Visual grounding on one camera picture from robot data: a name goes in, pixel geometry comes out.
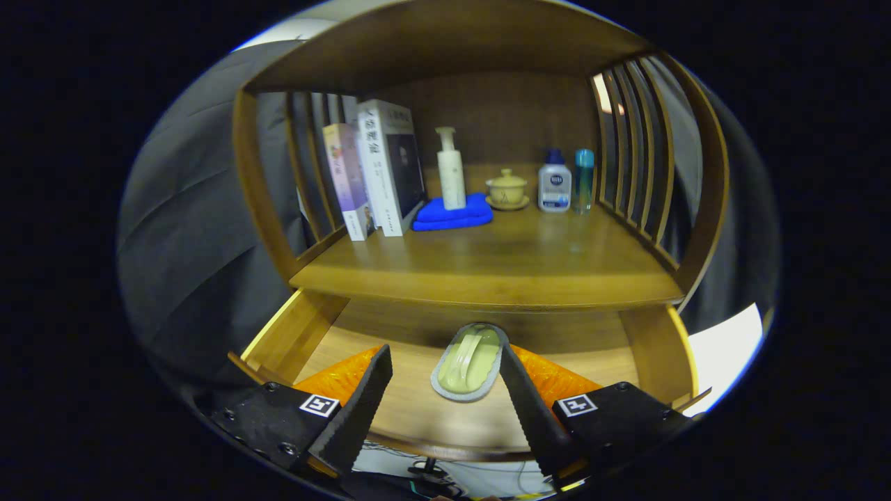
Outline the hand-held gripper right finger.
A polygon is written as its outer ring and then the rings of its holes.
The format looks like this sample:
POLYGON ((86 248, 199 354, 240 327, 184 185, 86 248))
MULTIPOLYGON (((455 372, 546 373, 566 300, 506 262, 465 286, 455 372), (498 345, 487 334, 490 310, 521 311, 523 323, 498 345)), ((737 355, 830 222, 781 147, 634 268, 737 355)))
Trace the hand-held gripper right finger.
POLYGON ((519 352, 513 345, 503 349, 500 377, 534 459, 557 488, 617 475, 694 425, 627 381, 571 390, 548 405, 519 352))

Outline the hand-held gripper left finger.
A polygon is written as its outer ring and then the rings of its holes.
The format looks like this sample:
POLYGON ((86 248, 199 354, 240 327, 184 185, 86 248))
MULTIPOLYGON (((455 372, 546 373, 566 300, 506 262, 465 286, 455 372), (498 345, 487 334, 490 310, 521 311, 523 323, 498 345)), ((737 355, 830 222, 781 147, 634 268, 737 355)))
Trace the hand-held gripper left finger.
POLYGON ((211 422, 281 470, 340 479, 352 472, 392 375, 391 348, 379 345, 298 385, 258 385, 217 406, 211 422))

